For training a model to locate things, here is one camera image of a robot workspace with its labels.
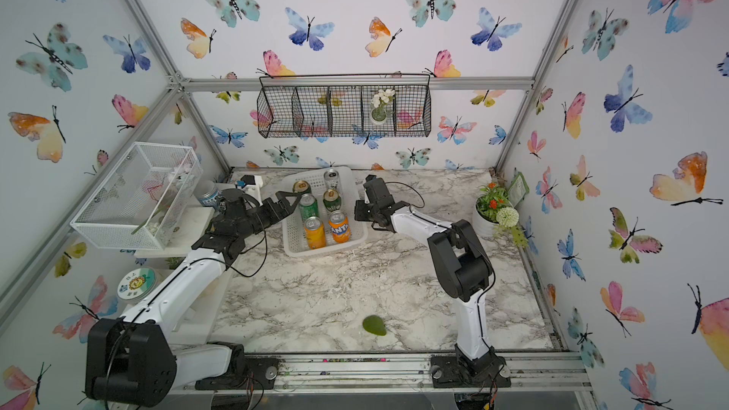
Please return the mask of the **orange Fanta can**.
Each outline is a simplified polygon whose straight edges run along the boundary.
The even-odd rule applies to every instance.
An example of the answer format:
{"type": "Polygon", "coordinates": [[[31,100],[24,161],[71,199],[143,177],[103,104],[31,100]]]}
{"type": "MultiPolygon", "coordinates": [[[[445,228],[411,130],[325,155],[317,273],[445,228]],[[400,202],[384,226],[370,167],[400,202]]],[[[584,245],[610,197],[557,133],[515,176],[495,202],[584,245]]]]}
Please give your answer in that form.
{"type": "Polygon", "coordinates": [[[349,219],[343,211],[338,210],[330,212],[328,225],[330,225],[332,239],[336,243],[346,243],[350,241],[351,230],[349,226],[349,219]]]}

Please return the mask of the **green gold beer can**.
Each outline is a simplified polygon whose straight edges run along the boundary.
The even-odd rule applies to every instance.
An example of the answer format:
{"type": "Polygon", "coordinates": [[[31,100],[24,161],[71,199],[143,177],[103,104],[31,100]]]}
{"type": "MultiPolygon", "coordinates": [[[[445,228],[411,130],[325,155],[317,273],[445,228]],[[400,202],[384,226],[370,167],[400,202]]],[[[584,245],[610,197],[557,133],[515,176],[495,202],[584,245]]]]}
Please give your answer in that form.
{"type": "Polygon", "coordinates": [[[342,197],[336,189],[328,189],[324,193],[323,203],[325,209],[329,213],[337,212],[342,209],[342,197]]]}
{"type": "Polygon", "coordinates": [[[292,186],[292,191],[296,194],[310,194],[311,184],[307,180],[296,180],[292,186]]]}

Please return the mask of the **green soda can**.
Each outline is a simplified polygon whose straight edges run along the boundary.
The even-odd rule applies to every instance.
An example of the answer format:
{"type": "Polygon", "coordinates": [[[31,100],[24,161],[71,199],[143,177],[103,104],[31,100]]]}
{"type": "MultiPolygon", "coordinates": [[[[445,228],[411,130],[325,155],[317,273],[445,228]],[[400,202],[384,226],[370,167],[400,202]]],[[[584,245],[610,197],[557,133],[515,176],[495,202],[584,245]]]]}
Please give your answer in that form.
{"type": "Polygon", "coordinates": [[[303,222],[309,218],[318,218],[318,201],[311,193],[305,193],[299,202],[299,212],[303,222]]]}

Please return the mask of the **white plastic perforated basket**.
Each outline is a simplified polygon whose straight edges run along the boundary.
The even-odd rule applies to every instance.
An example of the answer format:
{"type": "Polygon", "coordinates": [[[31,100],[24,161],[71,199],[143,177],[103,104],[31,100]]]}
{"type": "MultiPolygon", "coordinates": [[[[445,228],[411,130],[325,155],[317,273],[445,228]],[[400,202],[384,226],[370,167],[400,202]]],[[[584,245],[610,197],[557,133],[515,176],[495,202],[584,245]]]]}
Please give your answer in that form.
{"type": "Polygon", "coordinates": [[[318,218],[321,220],[321,224],[325,232],[327,246],[318,249],[312,249],[309,246],[305,221],[300,213],[301,209],[298,209],[295,214],[292,214],[283,221],[282,229],[284,250],[290,257],[304,258],[326,254],[337,254],[338,252],[343,252],[347,249],[359,247],[368,240],[368,226],[366,226],[364,222],[356,221],[354,219],[355,202],[360,200],[361,197],[352,170],[349,169],[349,167],[337,166],[330,168],[330,171],[336,172],[339,176],[337,191],[342,201],[339,211],[347,218],[347,224],[349,224],[350,232],[349,241],[337,242],[330,231],[330,212],[324,205],[324,196],[326,191],[328,191],[325,178],[327,171],[325,169],[318,169],[300,172],[283,178],[283,180],[279,182],[277,188],[280,191],[288,192],[294,188],[294,184],[297,182],[305,181],[309,184],[311,194],[315,197],[318,203],[318,218]]]}

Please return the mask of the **silver drink can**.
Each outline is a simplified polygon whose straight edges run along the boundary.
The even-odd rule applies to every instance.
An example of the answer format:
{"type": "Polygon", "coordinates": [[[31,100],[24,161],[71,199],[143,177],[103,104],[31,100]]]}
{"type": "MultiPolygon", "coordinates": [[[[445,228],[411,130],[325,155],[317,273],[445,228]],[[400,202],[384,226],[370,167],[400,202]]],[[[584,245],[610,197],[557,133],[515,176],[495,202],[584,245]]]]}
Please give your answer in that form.
{"type": "Polygon", "coordinates": [[[340,176],[334,168],[328,168],[323,174],[324,183],[328,190],[339,190],[340,176]]]}

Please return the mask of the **orange yellow Schweppes can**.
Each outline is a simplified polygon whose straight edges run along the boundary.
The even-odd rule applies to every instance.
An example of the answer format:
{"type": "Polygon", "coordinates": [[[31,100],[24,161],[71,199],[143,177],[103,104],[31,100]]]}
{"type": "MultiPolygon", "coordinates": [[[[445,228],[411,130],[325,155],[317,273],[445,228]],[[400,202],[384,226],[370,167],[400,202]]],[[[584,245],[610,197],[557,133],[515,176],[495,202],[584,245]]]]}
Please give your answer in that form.
{"type": "Polygon", "coordinates": [[[317,218],[317,216],[306,218],[303,225],[307,245],[311,250],[317,250],[327,246],[325,228],[320,218],[317,218]]]}

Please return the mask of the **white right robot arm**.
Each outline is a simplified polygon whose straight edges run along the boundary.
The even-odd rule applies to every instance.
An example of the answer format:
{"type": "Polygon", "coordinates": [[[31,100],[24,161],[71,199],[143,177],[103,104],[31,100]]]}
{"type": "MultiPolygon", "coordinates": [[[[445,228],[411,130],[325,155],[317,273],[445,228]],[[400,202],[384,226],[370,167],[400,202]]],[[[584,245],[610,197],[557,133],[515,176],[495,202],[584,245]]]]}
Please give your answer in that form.
{"type": "Polygon", "coordinates": [[[495,284],[495,269],[473,226],[466,220],[448,222],[422,214],[408,202],[396,201],[387,182],[369,175],[366,198],[354,207],[357,221],[377,231],[406,235],[427,246],[436,277],[453,298],[457,323],[455,344],[458,373],[463,381],[494,382],[507,371],[488,336],[483,298],[495,284]]]}

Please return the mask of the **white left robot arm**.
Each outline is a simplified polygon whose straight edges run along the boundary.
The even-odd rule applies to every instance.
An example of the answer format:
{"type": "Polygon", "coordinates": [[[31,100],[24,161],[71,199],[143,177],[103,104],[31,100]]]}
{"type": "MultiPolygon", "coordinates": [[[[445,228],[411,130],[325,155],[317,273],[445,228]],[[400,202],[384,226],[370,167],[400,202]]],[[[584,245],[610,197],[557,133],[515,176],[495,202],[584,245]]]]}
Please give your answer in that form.
{"type": "Polygon", "coordinates": [[[85,396],[151,408],[190,383],[246,385],[250,374],[241,345],[203,345],[174,353],[169,336],[203,290],[232,269],[246,240],[295,214],[300,193],[278,191],[257,201],[226,189],[224,208],[208,224],[180,265],[119,318],[102,319],[89,332],[85,396]]]}

